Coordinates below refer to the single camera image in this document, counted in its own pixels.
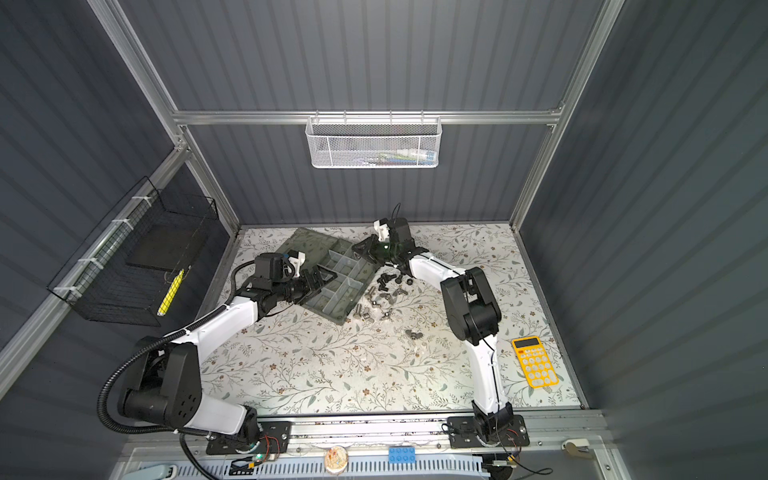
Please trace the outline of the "green compartment organizer box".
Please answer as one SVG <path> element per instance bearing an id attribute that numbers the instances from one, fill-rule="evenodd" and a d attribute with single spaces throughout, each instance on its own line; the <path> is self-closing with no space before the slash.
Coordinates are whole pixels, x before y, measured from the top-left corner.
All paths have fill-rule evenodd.
<path id="1" fill-rule="evenodd" d="M 277 249 L 280 253 L 295 250 L 305 254 L 303 269 L 317 267 L 321 278 L 335 274 L 319 293 L 303 303 L 309 311 L 342 325 L 370 286 L 377 269 L 352 250 L 351 241 L 298 228 Z"/>

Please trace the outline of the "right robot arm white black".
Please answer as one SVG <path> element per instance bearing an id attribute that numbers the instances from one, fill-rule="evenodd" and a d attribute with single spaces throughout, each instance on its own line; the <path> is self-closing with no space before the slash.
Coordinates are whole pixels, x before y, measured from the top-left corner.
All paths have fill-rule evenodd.
<path id="1" fill-rule="evenodd" d="M 504 393 L 498 358 L 502 312 L 484 271 L 454 266 L 417 246 L 403 217 L 377 220 L 374 230 L 352 246 L 354 254 L 374 265 L 393 266 L 440 291 L 450 330 L 469 355 L 474 428 L 487 442 L 512 424 L 514 410 Z"/>

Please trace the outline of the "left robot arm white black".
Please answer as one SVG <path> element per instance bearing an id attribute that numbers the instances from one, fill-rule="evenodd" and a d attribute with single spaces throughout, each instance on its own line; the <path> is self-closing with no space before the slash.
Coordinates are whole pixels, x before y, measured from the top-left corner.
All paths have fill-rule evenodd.
<path id="1" fill-rule="evenodd" d="M 99 393 L 102 424 L 126 434 L 213 433 L 257 443 L 262 433 L 256 410 L 205 394 L 202 365 L 279 304 L 302 305 L 338 277 L 327 267 L 304 262 L 304 254 L 295 250 L 259 254 L 247 264 L 252 274 L 233 279 L 229 297 L 213 311 L 163 337 L 143 340 Z"/>

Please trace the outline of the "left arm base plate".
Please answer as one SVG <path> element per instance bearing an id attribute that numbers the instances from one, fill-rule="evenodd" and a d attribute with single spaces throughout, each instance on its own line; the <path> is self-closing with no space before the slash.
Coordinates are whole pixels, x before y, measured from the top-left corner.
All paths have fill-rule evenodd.
<path id="1" fill-rule="evenodd" d="M 285 453 L 293 424 L 288 421 L 258 421 L 250 431 L 237 434 L 214 434 L 206 446 L 207 455 L 278 455 Z"/>

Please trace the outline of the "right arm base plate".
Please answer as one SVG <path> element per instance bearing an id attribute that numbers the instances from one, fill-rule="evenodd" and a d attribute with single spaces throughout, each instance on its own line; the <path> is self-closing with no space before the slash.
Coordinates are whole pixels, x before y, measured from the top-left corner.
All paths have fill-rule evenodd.
<path id="1" fill-rule="evenodd" d="M 473 416 L 448 417 L 441 425 L 454 449 L 522 448 L 530 445 L 528 429 L 521 415 L 480 422 Z"/>

